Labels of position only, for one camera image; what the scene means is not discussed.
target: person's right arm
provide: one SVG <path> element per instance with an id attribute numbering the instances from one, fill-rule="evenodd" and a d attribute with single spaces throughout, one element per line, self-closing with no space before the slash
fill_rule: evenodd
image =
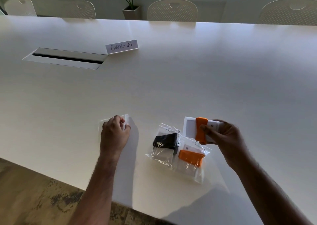
<path id="1" fill-rule="evenodd" d="M 265 225 L 312 225 L 278 184 L 250 155 L 239 129 L 225 121 L 219 133 L 201 125 L 218 145 L 228 165 L 239 176 L 253 206 Z"/>

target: plant pot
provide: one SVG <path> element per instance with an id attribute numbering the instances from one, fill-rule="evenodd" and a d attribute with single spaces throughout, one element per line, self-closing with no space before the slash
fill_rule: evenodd
<path id="1" fill-rule="evenodd" d="M 122 12 L 126 20 L 142 20 L 141 6 L 138 6 L 134 10 L 130 10 L 130 6 L 127 6 Z"/>

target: black slot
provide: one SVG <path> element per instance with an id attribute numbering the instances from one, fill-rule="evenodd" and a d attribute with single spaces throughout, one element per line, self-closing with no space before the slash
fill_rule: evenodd
<path id="1" fill-rule="evenodd" d="M 85 63 L 98 63 L 98 64 L 102 64 L 103 63 L 103 61 L 94 61 L 94 60 L 89 60 L 89 59 L 64 57 L 64 56 L 54 56 L 54 55 L 46 55 L 46 54 L 38 54 L 38 53 L 33 53 L 32 56 L 43 56 L 43 57 L 57 58 L 57 59 L 70 60 L 70 61 L 78 61 L 78 62 L 85 62 Z"/>

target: table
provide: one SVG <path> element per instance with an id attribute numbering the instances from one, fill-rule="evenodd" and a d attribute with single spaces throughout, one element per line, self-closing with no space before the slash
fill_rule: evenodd
<path id="1" fill-rule="evenodd" d="M 204 185 L 145 156 L 159 124 L 185 116 L 240 127 L 251 153 L 317 223 L 316 27 L 0 17 L 0 154 L 85 189 L 98 122 L 133 119 L 113 200 L 176 224 L 261 224 L 237 175 L 209 146 Z M 110 55 L 97 70 L 23 61 L 39 47 Z"/>

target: hand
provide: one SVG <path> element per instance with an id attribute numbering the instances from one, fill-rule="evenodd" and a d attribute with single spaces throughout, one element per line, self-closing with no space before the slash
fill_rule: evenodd
<path id="1" fill-rule="evenodd" d="M 239 163 L 249 156 L 248 148 L 244 143 L 239 128 L 222 120 L 214 119 L 214 121 L 223 122 L 219 127 L 219 132 L 212 130 L 206 125 L 201 125 L 200 129 L 215 141 L 228 165 L 235 170 Z"/>
<path id="2" fill-rule="evenodd" d="M 119 159 L 121 151 L 128 141 L 131 129 L 130 125 L 126 124 L 124 131 L 122 131 L 124 123 L 125 120 L 116 115 L 102 125 L 100 142 L 101 157 L 107 157 L 116 161 Z"/>

